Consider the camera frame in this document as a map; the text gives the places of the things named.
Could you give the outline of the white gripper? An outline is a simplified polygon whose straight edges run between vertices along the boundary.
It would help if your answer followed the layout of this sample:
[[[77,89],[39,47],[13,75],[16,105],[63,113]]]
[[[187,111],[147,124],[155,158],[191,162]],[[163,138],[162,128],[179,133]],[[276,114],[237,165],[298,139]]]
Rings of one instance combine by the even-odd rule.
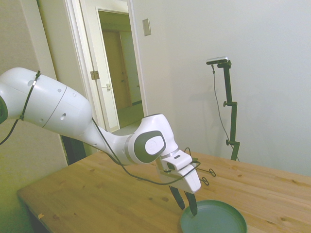
[[[170,183],[170,191],[181,210],[185,203],[178,191],[185,191],[193,216],[197,215],[195,194],[201,187],[200,180],[191,160],[157,160],[157,172],[162,183]]]

